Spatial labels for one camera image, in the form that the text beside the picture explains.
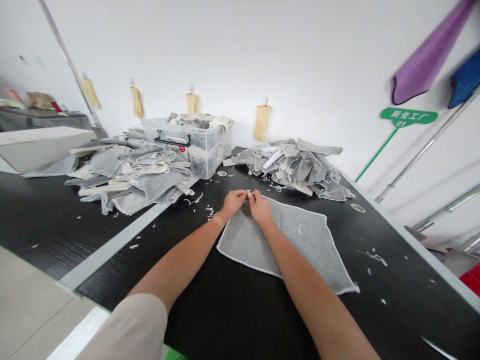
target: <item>green sign pole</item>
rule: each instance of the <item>green sign pole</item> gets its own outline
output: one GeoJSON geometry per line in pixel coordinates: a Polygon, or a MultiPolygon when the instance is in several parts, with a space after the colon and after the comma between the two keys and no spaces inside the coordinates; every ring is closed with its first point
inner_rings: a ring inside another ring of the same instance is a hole
{"type": "Polygon", "coordinates": [[[375,159],[379,156],[383,149],[387,146],[390,140],[394,137],[397,131],[401,128],[405,128],[412,124],[430,124],[433,123],[439,117],[439,114],[432,111],[420,111],[420,110],[409,110],[409,109],[402,109],[397,107],[387,107],[383,110],[380,114],[382,119],[391,120],[393,125],[395,126],[395,130],[391,133],[388,139],[383,143],[380,150],[376,152],[370,162],[365,166],[363,171],[358,175],[355,179],[355,182],[358,182],[360,178],[365,174],[367,169],[372,165],[375,159]]]}

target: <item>white wall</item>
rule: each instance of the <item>white wall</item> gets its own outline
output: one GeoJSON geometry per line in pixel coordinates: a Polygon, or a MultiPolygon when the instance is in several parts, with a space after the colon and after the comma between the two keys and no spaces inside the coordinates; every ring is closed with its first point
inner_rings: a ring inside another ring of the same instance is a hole
{"type": "Polygon", "coordinates": [[[25,99],[27,91],[47,93],[59,105],[88,114],[37,0],[0,0],[0,24],[0,86],[25,99]]]}
{"type": "MultiPolygon", "coordinates": [[[[242,146],[256,143],[255,108],[268,96],[274,107],[268,140],[302,137],[343,146],[331,160],[353,178],[394,129],[379,118],[392,106],[393,74],[457,3],[47,0],[77,70],[95,85],[103,105],[98,117],[109,134],[139,125],[130,78],[147,118],[185,112],[185,93],[194,84],[200,110],[233,118],[234,142],[242,146]]],[[[0,19],[9,24],[8,35],[0,34],[0,74],[22,89],[44,86],[85,111],[36,1],[0,4],[0,19]],[[13,13],[19,9],[27,13],[13,13]],[[26,16],[29,22],[20,24],[26,16]],[[43,68],[27,70],[16,57],[37,53],[54,69],[51,82],[40,74],[43,68]]],[[[438,111],[440,118],[397,133],[359,182],[372,197],[446,120],[449,76],[479,46],[479,20],[477,6],[431,91],[403,105],[438,111]]],[[[480,100],[382,202],[401,224],[414,225],[480,182],[479,110],[480,100]]],[[[425,234],[434,244],[459,243],[480,231],[479,207],[480,196],[425,234]]]]}

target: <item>person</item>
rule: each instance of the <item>person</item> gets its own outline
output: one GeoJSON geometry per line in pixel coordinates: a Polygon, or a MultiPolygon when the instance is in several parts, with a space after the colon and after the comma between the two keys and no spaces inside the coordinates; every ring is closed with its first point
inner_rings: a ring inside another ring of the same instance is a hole
{"type": "Polygon", "coordinates": [[[217,215],[151,268],[76,359],[159,359],[168,313],[175,300],[202,267],[220,232],[247,198],[251,215],[268,240],[288,293],[320,357],[380,359],[334,291],[280,231],[269,201],[258,190],[230,191],[217,215]]]}

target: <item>yellow rubber glove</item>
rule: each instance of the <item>yellow rubber glove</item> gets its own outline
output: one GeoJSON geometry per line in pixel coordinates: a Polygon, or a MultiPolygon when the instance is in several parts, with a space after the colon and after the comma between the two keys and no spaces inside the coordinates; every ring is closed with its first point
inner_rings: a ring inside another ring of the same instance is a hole
{"type": "Polygon", "coordinates": [[[100,100],[97,97],[97,93],[95,92],[94,84],[92,83],[92,80],[88,78],[81,78],[81,85],[83,86],[83,89],[85,90],[86,98],[90,102],[90,104],[97,109],[101,109],[102,105],[100,105],[100,100]]]}
{"type": "Polygon", "coordinates": [[[270,114],[273,107],[270,105],[258,105],[256,107],[256,126],[255,126],[255,139],[258,141],[265,140],[265,134],[267,133],[267,124],[269,123],[270,114]]]}
{"type": "Polygon", "coordinates": [[[143,118],[144,115],[144,107],[142,106],[142,96],[140,95],[140,91],[133,86],[130,86],[131,96],[133,97],[133,115],[137,118],[143,118]]]}
{"type": "Polygon", "coordinates": [[[186,104],[188,106],[188,113],[196,113],[197,112],[197,104],[199,102],[199,96],[194,93],[187,92],[186,93],[186,104]]]}

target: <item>sleeve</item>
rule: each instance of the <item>sleeve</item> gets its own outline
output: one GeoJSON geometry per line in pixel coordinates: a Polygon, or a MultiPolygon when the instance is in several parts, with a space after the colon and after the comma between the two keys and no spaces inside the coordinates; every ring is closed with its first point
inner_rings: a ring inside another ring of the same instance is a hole
{"type": "Polygon", "coordinates": [[[167,309],[155,295],[125,298],[76,360],[158,360],[167,329],[167,309]]]}

